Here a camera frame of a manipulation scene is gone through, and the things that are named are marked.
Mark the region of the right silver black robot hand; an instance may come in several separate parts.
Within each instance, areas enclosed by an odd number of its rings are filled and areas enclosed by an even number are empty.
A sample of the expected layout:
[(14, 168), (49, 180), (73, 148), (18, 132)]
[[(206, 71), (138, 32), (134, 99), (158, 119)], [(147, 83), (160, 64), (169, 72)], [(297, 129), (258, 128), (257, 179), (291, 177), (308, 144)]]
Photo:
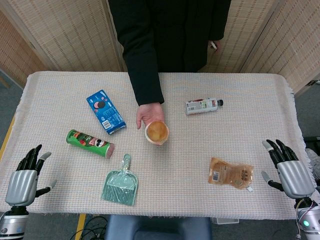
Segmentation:
[(307, 168), (295, 152), (278, 139), (275, 142), (264, 140), (262, 145), (269, 153), (280, 182), (272, 180), (265, 171), (262, 171), (264, 181), (291, 199), (311, 197), (315, 187)]

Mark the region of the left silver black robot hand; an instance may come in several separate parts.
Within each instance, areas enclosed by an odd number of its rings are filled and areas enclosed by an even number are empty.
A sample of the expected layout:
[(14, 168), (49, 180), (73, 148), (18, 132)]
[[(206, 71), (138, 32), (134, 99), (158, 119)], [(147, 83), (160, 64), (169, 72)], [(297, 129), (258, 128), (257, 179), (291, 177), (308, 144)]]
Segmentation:
[(42, 145), (32, 148), (19, 162), (16, 171), (11, 174), (5, 202), (11, 207), (27, 207), (34, 200), (49, 193), (57, 184), (53, 180), (48, 186), (38, 189), (38, 180), (41, 169), (51, 156), (51, 152), (45, 152), (39, 156)]

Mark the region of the person's bare hand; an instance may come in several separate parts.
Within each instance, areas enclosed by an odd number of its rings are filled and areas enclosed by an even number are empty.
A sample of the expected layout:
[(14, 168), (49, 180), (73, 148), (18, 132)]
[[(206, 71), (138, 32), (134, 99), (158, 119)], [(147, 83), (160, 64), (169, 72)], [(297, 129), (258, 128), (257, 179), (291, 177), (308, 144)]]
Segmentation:
[(141, 128), (142, 123), (145, 126), (154, 121), (165, 121), (165, 115), (159, 102), (140, 105), (136, 112), (136, 126)]

